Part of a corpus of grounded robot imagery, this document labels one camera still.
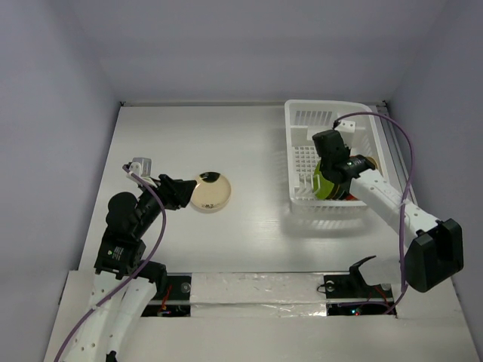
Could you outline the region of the cream plate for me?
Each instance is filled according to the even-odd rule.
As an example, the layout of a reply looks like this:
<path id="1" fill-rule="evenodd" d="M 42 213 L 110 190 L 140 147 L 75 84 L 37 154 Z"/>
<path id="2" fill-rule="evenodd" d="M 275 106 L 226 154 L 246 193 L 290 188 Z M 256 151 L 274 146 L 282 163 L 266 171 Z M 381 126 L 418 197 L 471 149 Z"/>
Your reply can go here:
<path id="1" fill-rule="evenodd" d="M 190 204 L 198 211 L 215 213 L 222 210 L 232 194 L 230 181 L 221 173 L 205 171 L 196 177 L 196 187 Z"/>

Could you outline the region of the lime green plate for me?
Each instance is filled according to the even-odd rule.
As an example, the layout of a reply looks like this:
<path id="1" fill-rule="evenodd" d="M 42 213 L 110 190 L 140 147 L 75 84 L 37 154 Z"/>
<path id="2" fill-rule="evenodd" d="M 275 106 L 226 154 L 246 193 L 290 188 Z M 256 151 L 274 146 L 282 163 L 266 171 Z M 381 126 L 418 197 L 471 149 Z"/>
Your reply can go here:
<path id="1" fill-rule="evenodd" d="M 334 200 L 339 187 L 323 177 L 320 167 L 321 161 L 317 163 L 312 176 L 312 193 L 319 200 Z"/>

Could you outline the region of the white plastic dish rack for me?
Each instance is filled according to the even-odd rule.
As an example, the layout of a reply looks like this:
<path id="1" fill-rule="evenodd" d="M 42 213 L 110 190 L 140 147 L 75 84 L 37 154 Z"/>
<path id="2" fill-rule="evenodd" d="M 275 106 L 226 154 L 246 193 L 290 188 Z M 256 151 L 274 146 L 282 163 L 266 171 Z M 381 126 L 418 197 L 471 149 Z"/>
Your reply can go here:
<path id="1" fill-rule="evenodd" d="M 386 157 L 377 130 L 377 118 L 361 103 L 334 100 L 288 100 L 285 102 L 285 132 L 288 157 L 288 190 L 291 211 L 308 216 L 317 213 L 361 211 L 367 205 L 347 193 L 346 186 L 338 186 L 323 178 L 322 153 L 325 147 L 314 143 L 313 137 L 336 129 L 344 146 L 339 153 L 366 157 L 388 177 Z"/>

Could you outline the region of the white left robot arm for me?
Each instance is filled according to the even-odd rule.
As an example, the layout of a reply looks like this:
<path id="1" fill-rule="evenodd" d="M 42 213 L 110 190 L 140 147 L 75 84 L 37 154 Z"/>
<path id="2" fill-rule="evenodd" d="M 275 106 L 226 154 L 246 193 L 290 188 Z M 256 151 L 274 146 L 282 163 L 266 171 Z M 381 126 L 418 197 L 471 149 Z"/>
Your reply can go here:
<path id="1" fill-rule="evenodd" d="M 108 203 L 106 229 L 94 263 L 89 307 L 64 339 L 56 361 L 118 361 L 153 298 L 169 293 L 165 265 L 152 261 L 163 237 L 146 251 L 143 236 L 158 216 L 187 206 L 195 180 L 128 176 L 142 193 L 120 192 Z"/>

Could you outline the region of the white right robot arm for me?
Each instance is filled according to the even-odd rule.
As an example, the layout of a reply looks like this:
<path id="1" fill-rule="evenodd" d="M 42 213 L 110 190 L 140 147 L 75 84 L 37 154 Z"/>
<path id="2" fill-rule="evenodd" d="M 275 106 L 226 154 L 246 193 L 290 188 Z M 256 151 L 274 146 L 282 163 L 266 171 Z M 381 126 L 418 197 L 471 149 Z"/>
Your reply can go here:
<path id="1" fill-rule="evenodd" d="M 312 141 L 322 176 L 363 201 L 398 233 L 401 279 L 408 286 L 425 293 L 463 269 L 458 222 L 442 221 L 407 200 L 369 158 L 350 155 L 339 131 L 324 130 Z"/>

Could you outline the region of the silver foil base strip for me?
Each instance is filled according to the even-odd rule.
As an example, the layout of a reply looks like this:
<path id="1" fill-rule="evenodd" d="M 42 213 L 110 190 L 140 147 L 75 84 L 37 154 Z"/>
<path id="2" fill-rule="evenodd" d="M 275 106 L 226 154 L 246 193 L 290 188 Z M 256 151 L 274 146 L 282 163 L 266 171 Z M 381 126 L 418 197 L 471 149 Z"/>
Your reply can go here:
<path id="1" fill-rule="evenodd" d="M 195 273 L 193 318 L 310 318 L 327 315 L 321 273 Z"/>

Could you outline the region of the aluminium side rail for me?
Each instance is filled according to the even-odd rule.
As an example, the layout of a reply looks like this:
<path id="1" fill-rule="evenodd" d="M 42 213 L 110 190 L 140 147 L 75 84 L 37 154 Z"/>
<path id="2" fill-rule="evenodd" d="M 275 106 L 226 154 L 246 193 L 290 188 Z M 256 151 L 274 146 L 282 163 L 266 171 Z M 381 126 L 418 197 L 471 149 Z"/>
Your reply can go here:
<path id="1" fill-rule="evenodd" d="M 379 113 L 389 117 L 388 103 L 384 100 L 377 106 Z M 384 135 L 386 137 L 386 142 L 388 144 L 388 150 L 392 158 L 392 162 L 395 168 L 395 177 L 397 178 L 397 184 L 401 190 L 404 191 L 406 180 L 408 177 L 408 168 L 406 167 L 403 154 L 401 152 L 401 147 L 398 143 L 398 128 L 395 127 L 391 122 L 382 120 L 381 127 L 383 129 Z M 417 204 L 417 199 L 415 198 L 413 186 L 410 186 L 410 191 L 408 193 L 408 200 L 413 201 Z"/>

